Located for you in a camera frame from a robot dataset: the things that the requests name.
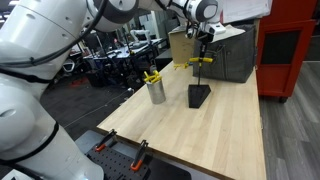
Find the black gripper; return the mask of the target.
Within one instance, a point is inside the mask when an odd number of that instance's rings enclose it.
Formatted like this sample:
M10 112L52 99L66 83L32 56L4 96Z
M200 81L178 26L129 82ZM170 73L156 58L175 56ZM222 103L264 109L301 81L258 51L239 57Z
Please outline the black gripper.
M207 45L213 40L213 38L214 38L213 34L203 32L203 31L200 31L198 33L198 40L201 42L200 55L199 55L200 58L203 58L205 56Z

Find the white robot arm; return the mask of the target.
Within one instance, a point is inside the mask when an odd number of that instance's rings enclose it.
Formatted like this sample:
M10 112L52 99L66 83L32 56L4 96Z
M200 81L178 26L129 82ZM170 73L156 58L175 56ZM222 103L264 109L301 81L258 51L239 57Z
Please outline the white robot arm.
M0 29L0 163L39 180L104 180L40 99L71 48L111 32L139 9L173 10L220 34L222 0L19 0Z

